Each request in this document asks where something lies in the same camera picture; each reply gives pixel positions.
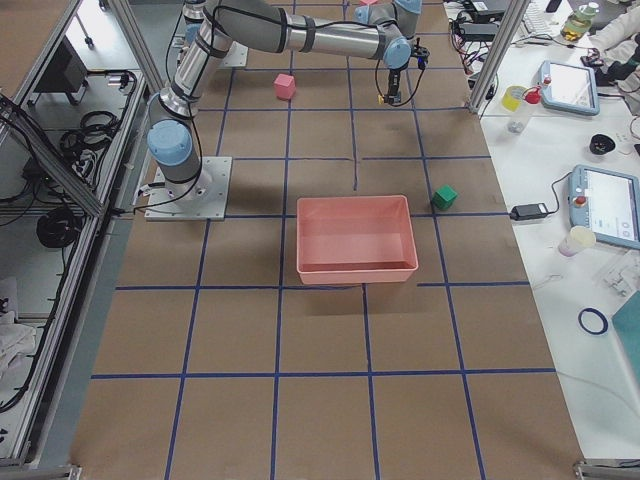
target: pink tray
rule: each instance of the pink tray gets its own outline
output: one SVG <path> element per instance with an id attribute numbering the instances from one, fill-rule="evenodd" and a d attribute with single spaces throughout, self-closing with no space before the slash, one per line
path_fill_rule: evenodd
<path id="1" fill-rule="evenodd" d="M 297 269 L 306 285 L 403 282 L 418 268 L 407 198 L 301 198 Z"/>

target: blue box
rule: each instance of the blue box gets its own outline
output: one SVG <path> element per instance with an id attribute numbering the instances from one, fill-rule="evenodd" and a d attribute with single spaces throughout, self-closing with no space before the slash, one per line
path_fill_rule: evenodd
<path id="1" fill-rule="evenodd" d="M 613 326 L 640 382 L 640 291 L 613 315 Z"/>

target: white cup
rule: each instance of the white cup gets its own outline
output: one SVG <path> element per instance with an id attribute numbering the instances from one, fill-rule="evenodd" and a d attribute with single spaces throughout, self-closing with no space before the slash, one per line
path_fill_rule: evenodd
<path id="1" fill-rule="evenodd" d="M 573 257 L 576 253 L 585 248 L 593 247 L 596 244 L 596 234 L 587 227 L 576 226 L 569 230 L 569 233 L 558 245 L 558 251 L 565 257 Z"/>

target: yellow object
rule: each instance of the yellow object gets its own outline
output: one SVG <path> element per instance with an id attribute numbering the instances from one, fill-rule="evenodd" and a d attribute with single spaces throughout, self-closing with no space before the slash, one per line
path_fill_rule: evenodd
<path id="1" fill-rule="evenodd" d="M 502 97 L 502 106 L 510 112 L 515 112 L 522 101 L 522 94 L 525 90 L 525 87 L 519 85 L 512 85 L 507 88 Z"/>

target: tablet screen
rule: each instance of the tablet screen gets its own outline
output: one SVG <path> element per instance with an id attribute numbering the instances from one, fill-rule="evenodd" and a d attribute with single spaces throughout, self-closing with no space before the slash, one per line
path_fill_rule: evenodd
<path id="1" fill-rule="evenodd" d="M 595 233 L 638 241 L 636 192 L 629 178 L 586 170 L 589 223 Z"/>
<path id="2" fill-rule="evenodd" d="M 558 63 L 549 64 L 551 85 L 549 94 L 554 102 L 593 107 L 591 78 L 584 68 Z"/>

